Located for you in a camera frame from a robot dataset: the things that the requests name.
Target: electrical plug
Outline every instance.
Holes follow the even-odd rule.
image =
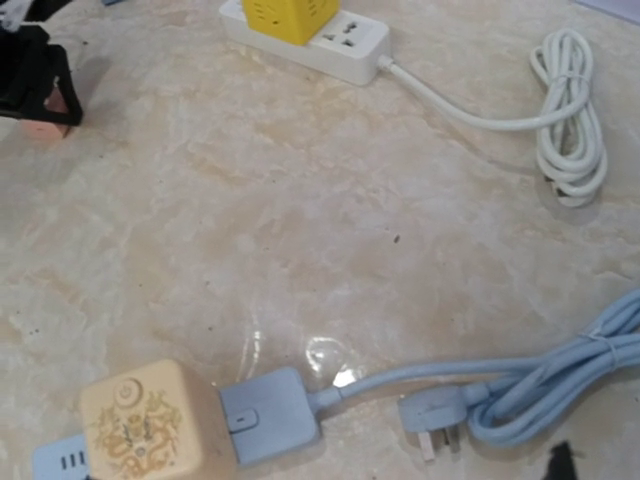
[[[398,401],[405,431],[417,433],[422,455],[435,460],[434,436],[441,434],[453,453],[460,451],[459,425],[466,421],[468,406],[464,390],[458,386],[429,388]]]

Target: light blue power cord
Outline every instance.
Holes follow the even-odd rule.
[[[640,365],[640,290],[610,305],[567,345],[538,357],[427,363],[398,368],[309,396],[318,412],[383,385],[442,375],[500,374],[464,386],[435,387],[399,402],[409,432],[433,432],[467,422],[479,440],[522,444],[555,422],[584,390],[619,368]]]

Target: beige marble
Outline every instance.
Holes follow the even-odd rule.
[[[418,360],[540,352],[640,284],[640,29],[569,0],[346,0],[397,58],[484,115],[536,111],[529,50],[592,42],[612,159],[566,211],[533,134],[468,129],[388,78],[355,88],[225,40],[221,0],[78,0],[49,23],[86,121],[0,124],[0,475],[79,431],[83,385],[176,357],[219,385],[294,365],[310,388]],[[640,478],[640,384],[617,375],[539,441],[427,467],[382,392],[242,479]]]

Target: plug pin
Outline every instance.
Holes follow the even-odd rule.
[[[458,427],[447,427],[442,433],[444,436],[444,444],[449,447],[451,453],[460,453],[460,431]]]
[[[433,448],[431,433],[418,433],[418,442],[420,443],[420,450],[422,451],[422,458],[424,458],[424,461],[427,463],[433,462],[436,459],[436,452]]]

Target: white power cord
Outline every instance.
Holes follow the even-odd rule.
[[[537,117],[490,120],[452,105],[383,55],[378,65],[419,98],[471,126],[496,131],[537,130],[537,164],[567,207],[590,203],[604,183],[609,167],[602,129],[591,102],[593,53],[578,32],[563,29],[547,36],[531,53],[531,67],[547,86]]]

